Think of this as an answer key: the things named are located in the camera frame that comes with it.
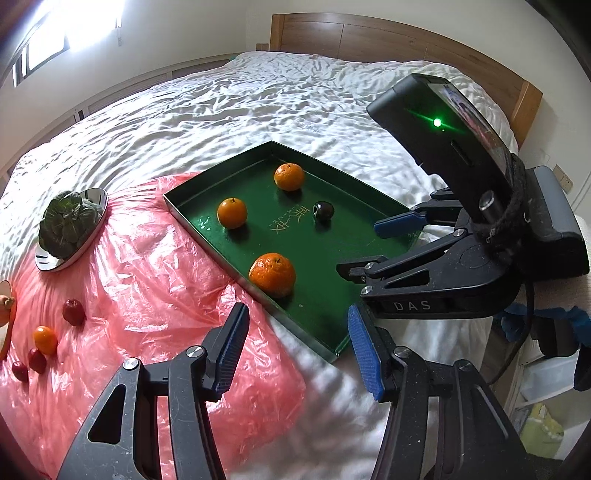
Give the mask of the green rectangular tray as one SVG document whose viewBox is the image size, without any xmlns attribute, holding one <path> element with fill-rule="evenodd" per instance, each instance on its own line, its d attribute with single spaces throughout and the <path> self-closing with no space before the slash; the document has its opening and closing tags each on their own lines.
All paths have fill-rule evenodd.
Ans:
<svg viewBox="0 0 591 480">
<path fill-rule="evenodd" d="M 283 163 L 304 169 L 301 189 L 276 187 L 273 173 Z M 247 220 L 228 230 L 217 220 L 222 200 L 245 202 Z M 360 286 L 335 270 L 356 258 L 406 253 L 416 233 L 380 238 L 374 224 L 406 212 L 403 204 L 363 181 L 273 141 L 228 158 L 184 181 L 163 196 L 170 213 L 233 280 L 277 321 L 329 362 L 349 344 L 346 312 L 359 298 Z M 318 223 L 312 207 L 328 201 L 335 207 L 329 223 Z M 276 300 L 249 282 L 253 261 L 280 253 L 293 263 L 293 293 Z"/>
</svg>

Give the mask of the smooth orange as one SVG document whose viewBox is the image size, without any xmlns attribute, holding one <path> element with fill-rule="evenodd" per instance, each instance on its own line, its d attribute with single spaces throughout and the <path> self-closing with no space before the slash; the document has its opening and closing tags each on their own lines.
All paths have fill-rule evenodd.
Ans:
<svg viewBox="0 0 591 480">
<path fill-rule="evenodd" d="M 53 329 L 40 325 L 33 331 L 35 347 L 46 356 L 53 356 L 57 353 L 58 338 Z"/>
</svg>

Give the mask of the white bed sheet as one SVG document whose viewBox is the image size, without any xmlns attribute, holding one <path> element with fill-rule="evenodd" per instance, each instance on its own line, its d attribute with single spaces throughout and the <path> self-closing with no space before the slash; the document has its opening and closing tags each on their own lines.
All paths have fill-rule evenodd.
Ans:
<svg viewBox="0 0 591 480">
<path fill-rule="evenodd" d="M 366 111 L 412 72 L 450 79 L 507 146 L 517 149 L 500 107 L 455 68 L 248 52 L 222 67 L 122 99 L 29 151 L 17 162 L 2 198 L 7 192 L 24 194 L 46 208 L 65 190 L 99 187 L 111 197 L 160 177 L 183 175 L 186 180 L 271 140 L 412 206 L 442 182 L 425 174 Z M 363 388 L 353 358 L 329 364 L 266 320 L 304 379 L 304 405 L 286 433 L 226 471 L 235 479 L 368 478 L 387 406 Z"/>
</svg>

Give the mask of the large red apple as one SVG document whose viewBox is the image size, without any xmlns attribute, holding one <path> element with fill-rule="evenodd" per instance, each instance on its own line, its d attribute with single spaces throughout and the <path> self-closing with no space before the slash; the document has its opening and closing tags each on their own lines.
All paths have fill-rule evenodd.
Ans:
<svg viewBox="0 0 591 480">
<path fill-rule="evenodd" d="M 82 303 L 74 298 L 67 299 L 62 306 L 63 319 L 74 327 L 81 327 L 86 321 Z"/>
</svg>

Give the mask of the pink plastic sheet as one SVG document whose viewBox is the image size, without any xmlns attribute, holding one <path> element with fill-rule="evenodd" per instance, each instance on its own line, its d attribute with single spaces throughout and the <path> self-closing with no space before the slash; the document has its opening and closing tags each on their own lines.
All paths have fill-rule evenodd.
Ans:
<svg viewBox="0 0 591 480">
<path fill-rule="evenodd" d="M 250 326 L 231 387 L 208 408 L 225 470 L 286 433 L 304 405 L 300 371 L 273 333 L 263 307 L 231 280 L 170 215 L 164 194 L 183 175 L 160 177 L 113 194 L 90 248 L 60 272 L 34 262 L 44 202 L 7 192 L 1 201 L 1 275 L 17 297 L 8 357 L 1 365 L 1 413 L 28 460 L 44 478 L 57 476 L 79 427 L 124 359 L 165 361 L 221 324 L 236 302 L 249 307 Z M 80 301 L 81 327 L 62 317 Z M 27 355 L 33 331 L 58 338 L 39 375 Z M 29 383 L 11 370 L 20 361 Z"/>
</svg>

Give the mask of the orange in green tray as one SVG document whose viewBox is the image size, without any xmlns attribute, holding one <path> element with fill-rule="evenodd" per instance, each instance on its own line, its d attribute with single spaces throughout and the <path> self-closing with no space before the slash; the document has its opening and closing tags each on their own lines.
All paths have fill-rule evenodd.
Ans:
<svg viewBox="0 0 591 480">
<path fill-rule="evenodd" d="M 301 189 L 304 185 L 304 169 L 296 163 L 283 163 L 273 173 L 273 181 L 277 188 L 286 192 Z"/>
</svg>

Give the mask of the white plate with dark rim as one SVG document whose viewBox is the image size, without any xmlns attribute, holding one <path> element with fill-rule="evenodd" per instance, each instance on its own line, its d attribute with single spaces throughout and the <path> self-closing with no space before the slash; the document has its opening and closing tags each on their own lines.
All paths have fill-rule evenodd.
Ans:
<svg viewBox="0 0 591 480">
<path fill-rule="evenodd" d="M 59 271 L 77 261 L 106 220 L 108 195 L 101 188 L 64 191 L 46 207 L 39 223 L 35 265 Z"/>
</svg>

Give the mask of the dark purple plum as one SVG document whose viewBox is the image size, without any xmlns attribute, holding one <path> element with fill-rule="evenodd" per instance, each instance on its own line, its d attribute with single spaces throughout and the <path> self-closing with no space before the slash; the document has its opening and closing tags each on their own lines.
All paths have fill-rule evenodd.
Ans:
<svg viewBox="0 0 591 480">
<path fill-rule="evenodd" d="M 312 207 L 312 214 L 318 223 L 329 223 L 335 215 L 335 207 L 328 201 L 318 201 Z"/>
</svg>

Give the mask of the wooden headboard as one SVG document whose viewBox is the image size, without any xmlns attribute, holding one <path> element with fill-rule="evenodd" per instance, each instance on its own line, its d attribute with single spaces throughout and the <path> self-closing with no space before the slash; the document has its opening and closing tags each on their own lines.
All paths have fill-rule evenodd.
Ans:
<svg viewBox="0 0 591 480">
<path fill-rule="evenodd" d="M 358 62 L 424 60 L 453 66 L 484 87 L 522 145 L 543 93 L 500 62 L 451 38 L 408 24 L 342 13 L 271 16 L 270 50 Z"/>
</svg>

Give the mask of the window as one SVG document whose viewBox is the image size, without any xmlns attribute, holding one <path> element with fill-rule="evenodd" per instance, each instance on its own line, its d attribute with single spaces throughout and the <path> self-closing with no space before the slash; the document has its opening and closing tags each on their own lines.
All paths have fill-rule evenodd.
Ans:
<svg viewBox="0 0 591 480">
<path fill-rule="evenodd" d="M 60 26 L 44 18 L 27 35 L 23 48 L 12 67 L 13 84 L 20 85 L 32 73 L 69 49 L 69 42 Z"/>
</svg>

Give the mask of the textured mandarin orange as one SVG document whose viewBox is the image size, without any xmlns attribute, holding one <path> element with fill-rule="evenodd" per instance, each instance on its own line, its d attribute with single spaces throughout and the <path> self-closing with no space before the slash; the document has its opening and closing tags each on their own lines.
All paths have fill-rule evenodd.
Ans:
<svg viewBox="0 0 591 480">
<path fill-rule="evenodd" d="M 294 290 L 297 274 L 290 259 L 279 253 L 256 258 L 249 269 L 249 281 L 273 298 L 283 298 Z"/>
</svg>

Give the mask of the carrot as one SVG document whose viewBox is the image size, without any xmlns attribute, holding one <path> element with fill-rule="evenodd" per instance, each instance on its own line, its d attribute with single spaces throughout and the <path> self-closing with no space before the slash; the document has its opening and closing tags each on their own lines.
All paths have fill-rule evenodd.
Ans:
<svg viewBox="0 0 591 480">
<path fill-rule="evenodd" d="M 15 298 L 7 295 L 0 296 L 0 325 L 4 326 L 10 321 L 11 311 Z"/>
</svg>

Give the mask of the small dark red apple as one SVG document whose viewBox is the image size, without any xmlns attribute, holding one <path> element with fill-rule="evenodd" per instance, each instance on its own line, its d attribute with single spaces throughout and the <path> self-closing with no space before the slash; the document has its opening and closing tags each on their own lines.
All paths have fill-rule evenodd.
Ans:
<svg viewBox="0 0 591 480">
<path fill-rule="evenodd" d="M 20 361 L 14 362 L 11 366 L 14 377 L 21 383 L 29 383 L 28 368 L 25 364 Z"/>
</svg>

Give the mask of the green leafy bok choy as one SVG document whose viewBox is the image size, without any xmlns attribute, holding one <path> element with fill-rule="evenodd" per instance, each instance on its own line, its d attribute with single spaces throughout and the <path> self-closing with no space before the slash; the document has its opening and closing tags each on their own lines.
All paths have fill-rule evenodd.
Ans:
<svg viewBox="0 0 591 480">
<path fill-rule="evenodd" d="M 103 212 L 103 207 L 78 192 L 58 194 L 39 223 L 39 245 L 55 258 L 69 259 L 90 237 Z"/>
</svg>

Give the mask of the orange rimmed oval dish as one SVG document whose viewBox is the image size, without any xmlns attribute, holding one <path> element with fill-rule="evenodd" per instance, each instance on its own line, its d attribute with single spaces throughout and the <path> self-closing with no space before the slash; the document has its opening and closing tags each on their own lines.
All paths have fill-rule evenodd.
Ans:
<svg viewBox="0 0 591 480">
<path fill-rule="evenodd" d="M 17 297 L 8 280 L 2 280 L 0 283 L 1 294 L 1 353 L 0 360 L 7 358 L 11 346 L 11 336 L 17 312 Z"/>
</svg>

